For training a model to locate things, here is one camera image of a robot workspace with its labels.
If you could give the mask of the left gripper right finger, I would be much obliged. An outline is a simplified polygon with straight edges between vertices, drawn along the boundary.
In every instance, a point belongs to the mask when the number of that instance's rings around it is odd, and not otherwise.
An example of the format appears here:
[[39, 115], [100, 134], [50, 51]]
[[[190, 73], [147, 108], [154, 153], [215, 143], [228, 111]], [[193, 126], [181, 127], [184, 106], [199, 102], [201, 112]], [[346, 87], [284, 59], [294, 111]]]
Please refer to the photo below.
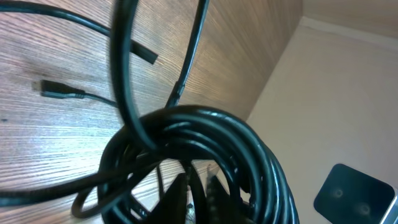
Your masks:
[[206, 169], [206, 204], [211, 224], [246, 224], [247, 220], [231, 201], [219, 178], [217, 169]]

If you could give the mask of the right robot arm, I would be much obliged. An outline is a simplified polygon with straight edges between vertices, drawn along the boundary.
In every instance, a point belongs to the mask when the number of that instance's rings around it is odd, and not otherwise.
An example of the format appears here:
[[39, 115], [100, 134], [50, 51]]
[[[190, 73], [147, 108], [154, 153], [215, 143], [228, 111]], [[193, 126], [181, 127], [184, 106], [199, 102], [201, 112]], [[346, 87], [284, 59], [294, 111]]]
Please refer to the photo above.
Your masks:
[[313, 207], [332, 224], [397, 224], [397, 188], [336, 164]]

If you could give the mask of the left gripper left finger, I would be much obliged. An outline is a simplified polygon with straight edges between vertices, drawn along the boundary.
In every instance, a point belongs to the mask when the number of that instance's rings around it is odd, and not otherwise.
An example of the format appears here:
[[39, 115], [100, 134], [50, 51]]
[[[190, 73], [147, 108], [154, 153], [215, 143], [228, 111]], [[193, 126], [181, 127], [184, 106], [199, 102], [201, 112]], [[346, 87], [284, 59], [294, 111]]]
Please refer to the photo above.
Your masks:
[[187, 175], [179, 174], [146, 218], [147, 224], [184, 224], [187, 206]]

